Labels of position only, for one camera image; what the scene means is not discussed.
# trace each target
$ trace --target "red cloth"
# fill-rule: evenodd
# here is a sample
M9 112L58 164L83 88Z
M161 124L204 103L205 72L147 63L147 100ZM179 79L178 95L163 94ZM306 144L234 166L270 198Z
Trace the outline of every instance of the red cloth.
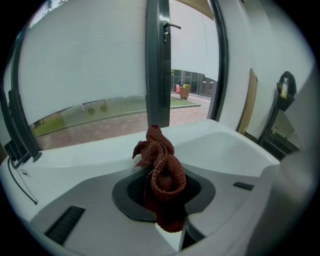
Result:
M144 185L145 207L156 214L156 222L167 232L179 232L183 228L185 209L182 191L186 187L186 175L175 149L163 136L159 125L151 125L146 140L139 141L132 158L141 154L136 166L153 166Z

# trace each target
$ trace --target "white wall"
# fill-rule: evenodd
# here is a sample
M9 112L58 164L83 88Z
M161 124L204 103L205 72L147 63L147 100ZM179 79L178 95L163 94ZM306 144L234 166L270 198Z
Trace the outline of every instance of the white wall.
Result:
M220 0L229 46L229 74L219 122L236 129L247 97L249 70L257 76L247 132L258 138L266 124L280 76L291 72L299 92L315 58L295 24L267 0Z
M27 33L19 89L29 124L82 103L146 94L146 0L69 0Z
M258 138L266 124L276 84L291 72L297 93L301 90L315 58L293 21L273 2L250 0L244 4L252 34L258 78L257 93L247 132Z
M169 1L171 68L205 74L218 81L219 41L216 22L176 0Z

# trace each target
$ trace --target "glass pane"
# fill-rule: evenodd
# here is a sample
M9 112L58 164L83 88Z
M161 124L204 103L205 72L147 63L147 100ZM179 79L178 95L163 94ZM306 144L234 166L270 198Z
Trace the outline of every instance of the glass pane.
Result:
M184 80L185 85L190 85L191 84L191 77L186 77Z
M198 81L191 81L190 93L197 94Z
M174 85L181 85L181 77L180 76L174 76L173 77L173 84Z
M181 77L181 70L175 69L175 70L174 70L174 76L175 76L175 77Z
M171 92L173 92L174 91L174 76L173 75L171 75Z
M142 132L148 128L146 97L87 102L46 116L30 128L44 150Z
M41 147L146 131L147 2L49 3L31 22L19 65L25 116Z
M212 81L218 80L218 33L214 16L208 16L213 13L209 5L206 15L192 5L169 1L170 22L182 27L172 28L170 32L171 68L181 70L181 85L190 85L171 94L170 126L206 119L213 84L207 83L205 76Z

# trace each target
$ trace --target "lawn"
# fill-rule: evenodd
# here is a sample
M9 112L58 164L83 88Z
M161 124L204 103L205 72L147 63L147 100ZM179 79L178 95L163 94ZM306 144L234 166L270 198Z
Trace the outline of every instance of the lawn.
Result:
M170 107L195 105L195 103L171 97ZM146 112L146 98L144 96L124 97L99 101L84 106L84 110L77 108L67 109L61 113L44 119L44 123L35 128L31 127L36 137L70 126L136 113Z

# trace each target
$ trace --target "brick pavement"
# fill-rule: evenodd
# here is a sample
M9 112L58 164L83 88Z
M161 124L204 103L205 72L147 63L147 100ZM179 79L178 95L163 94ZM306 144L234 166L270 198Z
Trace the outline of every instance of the brick pavement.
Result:
M180 99L180 95L179 94L171 93L171 97ZM209 106L210 106L211 98L209 98L209 97L199 97L199 96L197 96L195 94L191 94L190 93L187 100L188 100L188 102L192 102L192 103L195 103L195 104L200 104L201 108L203 108L203 109L208 111Z
M200 106L171 109L170 126L204 120L207 113L208 111ZM49 150L144 132L147 128L147 113L139 113L80 124L39 136L37 139L44 150Z

